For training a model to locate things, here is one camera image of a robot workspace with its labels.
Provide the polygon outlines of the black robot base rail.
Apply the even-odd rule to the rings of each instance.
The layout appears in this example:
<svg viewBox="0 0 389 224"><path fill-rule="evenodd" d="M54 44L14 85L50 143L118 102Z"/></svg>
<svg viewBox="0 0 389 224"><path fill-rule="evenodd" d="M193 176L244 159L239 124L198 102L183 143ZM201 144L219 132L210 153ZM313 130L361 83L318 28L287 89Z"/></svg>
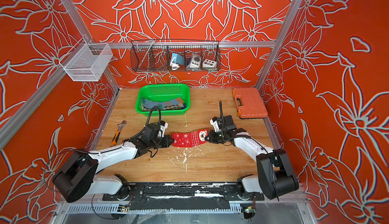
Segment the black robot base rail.
<svg viewBox="0 0 389 224"><path fill-rule="evenodd" d="M140 182L130 184L129 195L121 200L104 194L102 200L128 204L130 210L229 210L231 203L263 201L260 193L245 193L238 182Z"/></svg>

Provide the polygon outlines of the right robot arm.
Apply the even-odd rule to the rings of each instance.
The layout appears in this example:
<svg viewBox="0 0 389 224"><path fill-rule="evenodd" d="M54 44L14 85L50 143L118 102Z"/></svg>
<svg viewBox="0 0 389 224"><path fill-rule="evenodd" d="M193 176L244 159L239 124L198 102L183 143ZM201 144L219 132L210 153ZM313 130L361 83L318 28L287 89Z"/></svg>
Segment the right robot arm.
<svg viewBox="0 0 389 224"><path fill-rule="evenodd" d="M251 193L259 193L272 200L297 191L299 182L286 151L266 147L243 128L237 128L232 116L223 114L222 101L219 102L219 110L220 116L210 120L214 129L208 133L205 140L213 144L229 142L256 162L257 175L238 179L238 195L245 197Z"/></svg>

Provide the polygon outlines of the red penguin christmas sock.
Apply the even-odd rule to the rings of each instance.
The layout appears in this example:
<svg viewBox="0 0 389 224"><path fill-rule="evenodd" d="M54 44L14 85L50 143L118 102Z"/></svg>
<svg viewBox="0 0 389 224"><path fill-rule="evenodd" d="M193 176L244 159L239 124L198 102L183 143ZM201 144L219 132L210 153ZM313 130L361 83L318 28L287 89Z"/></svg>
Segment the red penguin christmas sock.
<svg viewBox="0 0 389 224"><path fill-rule="evenodd" d="M172 146L177 148L193 148L206 143L205 137L208 130L197 130L190 133L172 133L171 138L174 140Z"/></svg>

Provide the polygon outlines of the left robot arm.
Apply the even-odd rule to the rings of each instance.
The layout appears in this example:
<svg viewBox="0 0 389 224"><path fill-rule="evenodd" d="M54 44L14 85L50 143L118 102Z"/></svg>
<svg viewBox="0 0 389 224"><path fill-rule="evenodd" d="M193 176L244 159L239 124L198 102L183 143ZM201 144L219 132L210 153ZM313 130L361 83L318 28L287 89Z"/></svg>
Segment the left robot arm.
<svg viewBox="0 0 389 224"><path fill-rule="evenodd" d="M173 139L165 133L168 123L161 118L147 122L135 136L122 144L98 151L75 150L52 179L54 187L68 203L85 195L106 194L118 200L133 196L130 183L120 174L103 176L100 173L115 164L139 158L147 153L154 157L161 148L169 148Z"/></svg>

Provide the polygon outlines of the green plastic basket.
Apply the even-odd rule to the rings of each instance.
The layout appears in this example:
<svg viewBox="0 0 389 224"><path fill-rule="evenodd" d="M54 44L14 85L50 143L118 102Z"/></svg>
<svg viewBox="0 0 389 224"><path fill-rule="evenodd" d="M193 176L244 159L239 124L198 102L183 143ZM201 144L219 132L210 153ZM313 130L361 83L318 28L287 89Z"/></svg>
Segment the green plastic basket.
<svg viewBox="0 0 389 224"><path fill-rule="evenodd" d="M184 108L183 109L162 109L161 114L165 115L183 115L190 108L190 90L186 84L183 83L171 83L171 84L152 84L144 86L140 89L135 105L135 110L147 116L149 110L143 106L142 102L145 100L154 103L171 102L175 100L179 102L181 98Z"/></svg>

